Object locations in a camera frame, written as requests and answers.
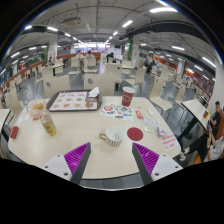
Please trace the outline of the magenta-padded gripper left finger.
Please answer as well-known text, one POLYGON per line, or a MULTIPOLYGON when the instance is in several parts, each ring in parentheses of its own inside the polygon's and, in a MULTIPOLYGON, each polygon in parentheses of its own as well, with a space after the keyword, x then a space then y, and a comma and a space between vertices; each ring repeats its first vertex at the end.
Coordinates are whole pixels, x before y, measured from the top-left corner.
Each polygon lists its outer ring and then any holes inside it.
POLYGON ((87 142, 65 155, 56 154, 42 169, 79 185, 90 154, 91 144, 87 142))

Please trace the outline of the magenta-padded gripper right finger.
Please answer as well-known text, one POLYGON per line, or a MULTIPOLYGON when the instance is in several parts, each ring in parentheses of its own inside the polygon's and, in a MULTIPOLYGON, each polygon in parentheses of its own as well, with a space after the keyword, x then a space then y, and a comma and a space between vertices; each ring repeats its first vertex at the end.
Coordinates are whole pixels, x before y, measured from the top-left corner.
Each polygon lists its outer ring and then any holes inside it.
POLYGON ((132 145, 132 154, 137 163, 144 185, 182 169, 182 167, 169 155, 159 155, 137 143, 132 145))

